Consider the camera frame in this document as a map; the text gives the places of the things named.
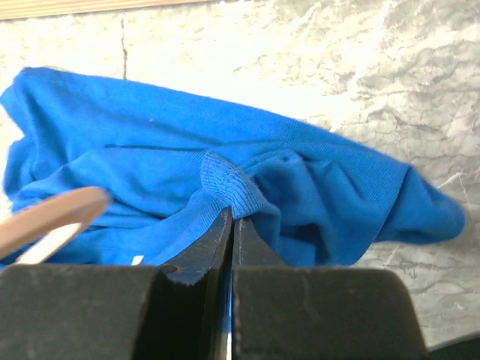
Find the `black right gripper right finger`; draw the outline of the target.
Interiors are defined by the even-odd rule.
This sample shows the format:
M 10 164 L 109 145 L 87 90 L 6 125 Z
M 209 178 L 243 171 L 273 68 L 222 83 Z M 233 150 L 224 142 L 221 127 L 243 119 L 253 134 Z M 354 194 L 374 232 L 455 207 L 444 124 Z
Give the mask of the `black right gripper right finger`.
M 286 263 L 257 233 L 253 221 L 242 218 L 235 222 L 232 267 L 285 266 Z

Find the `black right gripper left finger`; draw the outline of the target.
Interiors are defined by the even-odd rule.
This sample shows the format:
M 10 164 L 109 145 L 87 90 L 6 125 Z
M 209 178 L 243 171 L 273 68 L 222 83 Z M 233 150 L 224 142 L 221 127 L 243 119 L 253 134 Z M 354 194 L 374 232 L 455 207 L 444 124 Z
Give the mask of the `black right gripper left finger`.
M 202 236 L 162 264 L 160 272 L 174 284 L 188 287 L 202 282 L 230 258 L 232 230 L 232 209 L 226 207 Z

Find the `blue tank top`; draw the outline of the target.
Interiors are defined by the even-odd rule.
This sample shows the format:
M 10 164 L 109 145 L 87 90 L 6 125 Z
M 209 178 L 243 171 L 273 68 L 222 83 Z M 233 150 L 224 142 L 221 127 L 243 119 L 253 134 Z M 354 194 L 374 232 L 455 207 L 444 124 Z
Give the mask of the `blue tank top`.
M 374 242 L 464 228 L 411 165 L 261 109 L 45 67 L 21 70 L 1 105 L 23 134 L 4 173 L 14 212 L 86 186 L 112 197 L 52 263 L 158 266 L 226 207 L 292 266 L 348 266 Z

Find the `beige wooden hanger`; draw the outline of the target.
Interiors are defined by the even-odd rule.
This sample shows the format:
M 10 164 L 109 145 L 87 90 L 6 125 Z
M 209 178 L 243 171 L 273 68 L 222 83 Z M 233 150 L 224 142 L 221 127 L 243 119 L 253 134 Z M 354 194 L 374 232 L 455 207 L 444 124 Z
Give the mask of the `beige wooden hanger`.
M 42 263 L 100 217 L 110 202 L 104 189 L 81 187 L 23 209 L 1 223 L 1 258 L 29 245 L 15 263 Z

